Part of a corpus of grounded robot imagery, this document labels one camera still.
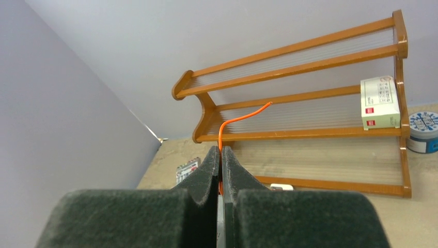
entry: white box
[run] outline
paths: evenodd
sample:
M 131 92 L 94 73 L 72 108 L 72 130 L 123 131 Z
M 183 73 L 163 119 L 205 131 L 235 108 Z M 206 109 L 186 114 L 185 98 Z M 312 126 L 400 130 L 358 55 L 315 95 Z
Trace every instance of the white box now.
M 392 76 L 361 81 L 361 109 L 364 129 L 400 128 L 400 108 Z

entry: wooden rail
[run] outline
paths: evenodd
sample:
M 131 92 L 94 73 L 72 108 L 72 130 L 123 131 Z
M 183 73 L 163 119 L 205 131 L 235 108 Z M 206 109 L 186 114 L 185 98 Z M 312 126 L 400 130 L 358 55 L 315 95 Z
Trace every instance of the wooden rail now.
M 406 139 L 404 137 L 398 138 L 400 144 L 400 161 L 401 161 L 401 176 L 403 183 L 403 197 L 411 198 L 411 176 L 409 175 L 408 167 L 408 151 L 406 150 Z
M 192 76 L 193 76 L 193 71 L 188 70 L 181 76 L 178 82 L 174 85 L 174 87 L 172 88 L 172 97 L 175 100 L 179 101 L 184 99 L 184 97 L 178 97 L 177 93 L 181 92 L 182 89 L 192 80 Z
M 401 136 L 399 128 L 378 128 L 365 131 L 363 127 L 355 128 L 328 128 L 293 131 L 271 131 L 254 133 L 222 134 L 223 141 L 259 141 L 282 140 L 291 138 L 340 138 L 340 137 L 371 137 L 371 136 Z M 217 135 L 201 135 L 196 141 L 217 141 Z
M 396 44 L 398 44 L 398 56 L 400 58 L 408 57 L 408 34 L 406 32 L 406 27 L 404 25 L 403 15 L 401 14 L 401 10 L 397 10 L 393 12 L 394 19 L 394 40 Z
M 272 104 L 279 104 L 279 103 L 298 102 L 298 101 L 314 100 L 314 99 L 328 98 L 328 97 L 340 97 L 340 96 L 360 94 L 360 93 L 361 93 L 361 86 L 353 85 L 353 86 L 347 86 L 347 87 L 341 87 L 335 89 L 325 89 L 325 90 L 306 92 L 301 94 L 293 94 L 293 95 L 282 96 L 282 97 L 270 97 L 270 98 L 264 98 L 259 100 L 223 104 L 223 105 L 218 105 L 215 111 L 235 110 L 245 107 L 263 106 L 267 102 L 272 102 Z
M 403 130 L 402 136 L 408 138 L 410 135 L 408 106 L 406 104 L 406 95 L 404 92 L 404 77 L 403 77 L 403 60 L 398 56 L 394 56 L 394 75 L 397 87 L 398 105 L 400 108 L 400 125 Z
M 321 36 L 311 40 L 302 41 L 296 44 L 287 45 L 282 48 L 273 49 L 267 52 L 255 54 L 245 58 L 236 59 L 227 63 L 223 63 L 217 66 L 212 66 L 202 70 L 195 71 L 193 77 L 202 76 L 237 66 L 247 65 L 257 61 L 265 60 L 268 58 L 273 58 L 276 56 L 281 56 L 289 53 L 299 52 L 305 49 L 314 48 L 317 46 L 329 44 L 336 41 L 346 40 L 354 38 L 360 35 L 366 35 L 369 33 L 374 33 L 383 29 L 391 28 L 394 26 L 394 18 L 386 18 L 376 22 L 368 23 L 362 26 L 349 28 L 343 31 L 332 33 L 329 35 Z
M 310 62 L 303 65 L 292 66 L 284 69 L 263 72 L 255 75 L 244 76 L 238 79 L 227 80 L 210 85 L 198 86 L 180 91 L 176 94 L 177 98 L 184 98 L 190 95 L 196 95 L 206 93 L 210 91 L 226 89 L 245 84 L 252 84 L 266 80 L 272 80 L 282 78 L 285 76 L 292 76 L 306 72 L 318 71 L 327 68 L 333 68 L 338 66 L 345 66 L 354 63 L 360 63 L 378 58 L 390 57 L 398 54 L 397 45 L 388 45 L 382 48 L 371 49 L 367 51 L 347 54 L 334 58 L 328 58 L 320 61 Z
M 265 177 L 265 176 L 256 176 L 256 179 L 259 180 L 261 183 L 265 183 L 265 184 L 282 183 L 282 184 L 290 184 L 298 188 L 324 189 L 324 190 L 349 190 L 349 191 L 359 191 L 363 193 L 409 197 L 409 196 L 405 196 L 403 186 L 400 185 L 324 181 L 324 180 Z

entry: tape roll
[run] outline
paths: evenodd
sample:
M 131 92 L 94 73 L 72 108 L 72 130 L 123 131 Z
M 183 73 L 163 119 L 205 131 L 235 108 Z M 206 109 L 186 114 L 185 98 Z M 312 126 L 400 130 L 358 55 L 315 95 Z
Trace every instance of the tape roll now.
M 411 137 L 407 139 L 409 150 L 419 153 L 438 151 L 438 114 L 429 111 L 409 116 Z

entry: orange wire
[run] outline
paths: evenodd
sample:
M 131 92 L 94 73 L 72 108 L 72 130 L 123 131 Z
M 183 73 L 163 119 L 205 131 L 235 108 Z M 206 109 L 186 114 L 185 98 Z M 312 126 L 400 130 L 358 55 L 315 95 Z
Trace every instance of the orange wire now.
M 250 114 L 247 114 L 247 115 L 244 115 L 244 116 L 241 116 L 241 117 L 237 117 L 237 118 L 234 118 L 234 119 L 231 119 L 231 120 L 228 120 L 228 121 L 222 123 L 221 128 L 219 128 L 219 137 L 218 137 L 218 139 L 217 139 L 217 146 L 219 146 L 219 152 L 221 152 L 221 156 L 222 156 L 222 132 L 224 131 L 224 127 L 225 127 L 228 123 L 232 123 L 232 122 L 235 122 L 235 121 L 239 121 L 239 120 L 243 120 L 243 119 L 246 119 L 246 118 L 250 118 L 251 116 L 255 116 L 255 115 L 257 115 L 258 113 L 260 113 L 260 112 L 262 112 L 263 110 L 265 110 L 265 109 L 266 109 L 267 107 L 269 107 L 271 104 L 272 104 L 272 102 L 268 102 L 267 104 L 265 104 L 263 107 L 261 107 L 261 108 L 260 108 L 259 110 L 257 110 L 257 111 L 254 111 L 254 112 L 252 112 L 252 113 L 250 113 Z M 221 195 L 224 195 L 223 192 L 224 192 L 224 189 L 223 189 L 222 178 L 221 178 L 220 181 L 219 181 L 219 193 L 220 193 Z

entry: white wall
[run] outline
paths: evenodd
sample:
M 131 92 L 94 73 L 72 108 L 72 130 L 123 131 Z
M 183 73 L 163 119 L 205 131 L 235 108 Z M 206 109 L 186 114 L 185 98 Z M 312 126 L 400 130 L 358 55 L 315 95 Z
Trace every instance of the white wall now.
M 134 188 L 160 143 L 24 1 L 0 1 L 0 247 L 68 191 Z
M 436 0 L 26 2 L 161 137 L 188 137 L 199 121 L 196 97 L 175 101 L 170 94 L 185 70 L 387 18 L 397 9 L 403 11 L 409 36 L 405 61 L 408 105 L 438 102 Z M 358 84 L 364 78 L 354 77 L 357 71 L 364 76 L 392 74 L 392 69 L 388 71 L 381 64 L 367 63 L 331 70 L 325 79 L 336 87 L 348 74 L 354 79 L 349 84 Z M 311 78 L 311 83 L 318 83 L 316 77 Z M 302 91 L 303 85 L 284 84 L 278 91 Z M 267 88 L 274 87 L 249 87 L 246 94 Z M 218 94 L 227 97 L 224 92 Z

